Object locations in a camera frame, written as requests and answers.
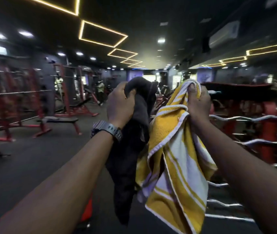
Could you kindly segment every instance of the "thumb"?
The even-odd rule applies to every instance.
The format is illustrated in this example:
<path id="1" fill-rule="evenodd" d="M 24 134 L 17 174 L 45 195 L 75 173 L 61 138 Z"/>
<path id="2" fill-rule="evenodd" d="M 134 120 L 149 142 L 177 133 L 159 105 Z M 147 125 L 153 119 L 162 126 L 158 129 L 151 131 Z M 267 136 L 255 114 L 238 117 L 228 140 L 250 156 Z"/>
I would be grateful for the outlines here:
<path id="1" fill-rule="evenodd" d="M 136 94 L 136 89 L 131 90 L 131 92 L 128 95 L 128 98 L 130 98 L 131 100 L 134 100 L 135 94 Z"/>
<path id="2" fill-rule="evenodd" d="M 191 84 L 188 87 L 188 102 L 190 102 L 191 100 L 194 100 L 196 98 L 197 98 L 196 86 L 195 86 L 195 84 Z"/>

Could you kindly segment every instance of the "forearm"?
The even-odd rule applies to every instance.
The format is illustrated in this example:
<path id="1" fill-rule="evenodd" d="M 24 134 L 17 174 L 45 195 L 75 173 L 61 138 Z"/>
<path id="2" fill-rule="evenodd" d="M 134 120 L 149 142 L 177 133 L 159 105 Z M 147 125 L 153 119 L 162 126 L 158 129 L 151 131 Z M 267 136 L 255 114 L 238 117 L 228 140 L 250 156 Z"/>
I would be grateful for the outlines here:
<path id="1" fill-rule="evenodd" d="M 0 233 L 71 233 L 112 145 L 111 134 L 96 134 L 69 162 L 0 219 Z"/>
<path id="2" fill-rule="evenodd" d="M 233 142 L 210 122 L 196 133 L 230 187 L 265 233 L 277 233 L 277 169 Z"/>

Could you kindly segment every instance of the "hand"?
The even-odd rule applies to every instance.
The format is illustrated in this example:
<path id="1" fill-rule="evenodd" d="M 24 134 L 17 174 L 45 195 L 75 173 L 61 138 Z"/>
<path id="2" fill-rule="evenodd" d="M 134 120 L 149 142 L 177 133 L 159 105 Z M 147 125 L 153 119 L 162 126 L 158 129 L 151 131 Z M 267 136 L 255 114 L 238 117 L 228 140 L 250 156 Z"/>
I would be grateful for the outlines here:
<path id="1" fill-rule="evenodd" d="M 134 113 L 136 90 L 129 93 L 128 98 L 124 94 L 124 87 L 127 82 L 118 84 L 108 96 L 107 117 L 109 123 L 116 127 L 123 128 Z"/>
<path id="2" fill-rule="evenodd" d="M 209 122 L 211 98 L 205 86 L 201 87 L 201 96 L 197 98 L 194 84 L 188 87 L 188 112 L 190 120 L 195 126 L 201 122 Z"/>

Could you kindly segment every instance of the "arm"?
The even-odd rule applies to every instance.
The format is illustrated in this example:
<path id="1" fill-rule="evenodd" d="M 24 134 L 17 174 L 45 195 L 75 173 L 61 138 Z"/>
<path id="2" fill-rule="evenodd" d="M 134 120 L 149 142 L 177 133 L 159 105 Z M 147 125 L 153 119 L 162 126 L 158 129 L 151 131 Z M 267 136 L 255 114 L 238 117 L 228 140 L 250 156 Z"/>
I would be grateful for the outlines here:
<path id="1" fill-rule="evenodd" d="M 133 115 L 135 91 L 127 99 L 125 83 L 110 95 L 109 122 L 123 128 Z M 64 166 L 0 219 L 0 233 L 72 233 L 90 198 L 111 147 L 113 136 L 98 132 Z"/>
<path id="2" fill-rule="evenodd" d="M 277 169 L 253 156 L 209 121 L 210 96 L 190 88 L 191 123 L 230 187 L 265 233 L 277 233 Z"/>

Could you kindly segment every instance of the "yellow and white striped towel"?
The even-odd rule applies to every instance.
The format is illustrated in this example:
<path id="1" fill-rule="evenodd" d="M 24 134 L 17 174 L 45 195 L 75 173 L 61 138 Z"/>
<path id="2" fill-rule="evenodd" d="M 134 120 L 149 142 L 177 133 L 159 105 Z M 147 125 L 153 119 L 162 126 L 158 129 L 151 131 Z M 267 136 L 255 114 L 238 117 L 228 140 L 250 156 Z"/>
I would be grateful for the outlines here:
<path id="1" fill-rule="evenodd" d="M 148 156 L 139 159 L 137 194 L 145 207 L 177 233 L 199 233 L 204 220 L 208 183 L 216 165 L 198 136 L 191 131 L 187 80 L 157 113 L 151 126 Z"/>

